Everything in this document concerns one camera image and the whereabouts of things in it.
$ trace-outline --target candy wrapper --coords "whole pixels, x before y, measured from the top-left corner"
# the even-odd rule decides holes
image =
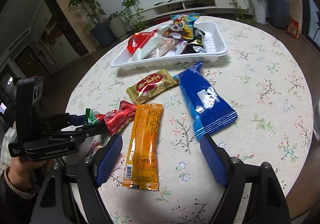
[[[194,38],[181,41],[182,43],[180,44],[183,45],[184,48],[176,48],[176,55],[205,53],[205,49],[202,45],[204,35],[205,33],[200,29],[194,28]]]
[[[175,39],[193,39],[193,23],[200,17],[199,13],[190,15],[173,15],[173,25],[163,34]]]
[[[164,25],[152,32],[138,33],[133,35],[127,44],[127,49],[132,53],[132,60],[139,61],[148,56],[154,48],[164,39],[162,34],[169,28]]]
[[[193,66],[179,78],[184,100],[194,119],[193,128],[198,141],[205,133],[213,134],[238,118],[236,111]]]
[[[163,106],[137,105],[122,186],[159,190],[156,147]]]
[[[85,109],[85,118],[83,121],[83,125],[93,125],[97,124],[98,120],[96,115],[99,114],[98,111],[94,111],[93,109]]]
[[[163,38],[161,42],[158,43],[155,49],[146,58],[155,58],[165,55],[170,50],[175,50],[176,44],[175,39]]]
[[[160,70],[127,88],[127,93],[134,104],[142,104],[176,84],[177,82],[166,70]]]
[[[176,74],[175,76],[173,76],[173,78],[176,82],[180,82],[180,77],[186,70],[196,70],[197,72],[200,73],[201,68],[202,68],[202,62],[197,62],[193,66],[189,67],[188,69],[185,69],[181,73]]]
[[[120,101],[119,110],[109,111],[105,114],[103,120],[109,130],[109,136],[119,133],[127,124],[133,121],[135,111],[135,105],[126,101]]]
[[[86,156],[94,156],[101,147],[104,147],[103,144],[95,141]]]

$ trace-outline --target barcode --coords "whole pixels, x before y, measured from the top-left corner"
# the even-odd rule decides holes
[[[132,165],[131,164],[128,164],[125,166],[125,178],[126,179],[131,179],[131,176],[132,176]]]

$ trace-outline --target screw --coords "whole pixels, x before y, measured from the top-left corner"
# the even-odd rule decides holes
[[[233,162],[233,163],[239,163],[240,160],[239,160],[238,157],[233,156],[233,157],[231,157],[231,162]]]
[[[268,163],[268,162],[264,162],[262,165],[263,165],[263,167],[266,168],[266,169],[268,169],[268,168],[271,167],[270,163]]]
[[[60,167],[60,163],[54,163],[54,164],[52,165],[52,168],[53,168],[54,170],[57,170],[59,167]]]
[[[85,163],[90,163],[92,161],[92,157],[90,157],[90,156],[86,156],[85,158],[84,158],[84,162]]]

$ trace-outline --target floral tablecloth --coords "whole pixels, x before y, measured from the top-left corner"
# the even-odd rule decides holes
[[[202,75],[238,113],[236,122],[212,138],[230,156],[246,163],[270,162],[287,195],[303,167],[312,137],[312,103],[303,73],[285,46],[264,31],[226,19],[204,16],[200,20],[216,22],[229,49],[216,62],[204,62]],[[111,68],[126,43],[118,44],[88,71],[74,89],[66,112],[117,109],[121,100],[130,101],[126,89],[150,73],[167,69],[175,75],[191,65],[131,71]],[[208,223],[224,189],[215,182],[201,153],[179,87],[161,93],[152,102],[164,106],[157,147],[160,190],[141,191],[121,185],[130,123],[121,132],[121,157],[99,188],[105,206],[116,224]],[[91,143],[87,140],[78,158]],[[242,222],[249,192],[247,184],[235,223]]]

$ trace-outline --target sleeve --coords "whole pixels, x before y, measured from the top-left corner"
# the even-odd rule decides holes
[[[35,205],[35,193],[25,193],[15,189],[7,178],[9,167],[0,177],[0,212],[1,218],[10,224],[29,224]]]

